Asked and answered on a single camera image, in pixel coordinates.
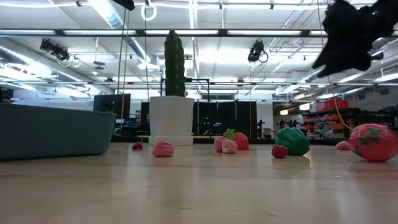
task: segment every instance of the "wooden floor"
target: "wooden floor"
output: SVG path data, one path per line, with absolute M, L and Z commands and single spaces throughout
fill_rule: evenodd
M 113 144 L 103 156 L 0 163 L 0 223 L 398 223 L 398 158 L 367 163 L 312 146 L 273 159 L 212 145 L 154 158 Z

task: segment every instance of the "pink toy ball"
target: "pink toy ball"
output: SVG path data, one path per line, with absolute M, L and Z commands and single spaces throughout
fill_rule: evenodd
M 249 139 L 243 133 L 235 133 L 234 141 L 238 145 L 238 150 L 249 150 Z
M 348 142 L 355 154 L 369 162 L 384 162 L 397 153 L 396 134 L 378 124 L 364 124 L 354 128 Z
M 283 159 L 287 156 L 287 148 L 285 146 L 274 145 L 272 147 L 272 156 Z
M 142 142 L 136 142 L 132 146 L 132 150 L 142 150 L 142 148 L 144 148 L 144 145 L 142 144 Z
M 351 145 L 346 141 L 341 141 L 336 145 L 336 150 L 351 150 Z
M 223 141 L 226 140 L 226 137 L 218 137 L 214 139 L 214 148 L 216 152 L 223 152 Z
M 222 145 L 223 145 L 223 153 L 234 154 L 238 151 L 238 145 L 236 144 L 236 142 L 232 140 L 225 139 Z
M 165 141 L 159 141 L 154 146 L 152 154 L 155 157 L 172 157 L 174 155 L 174 146 Z

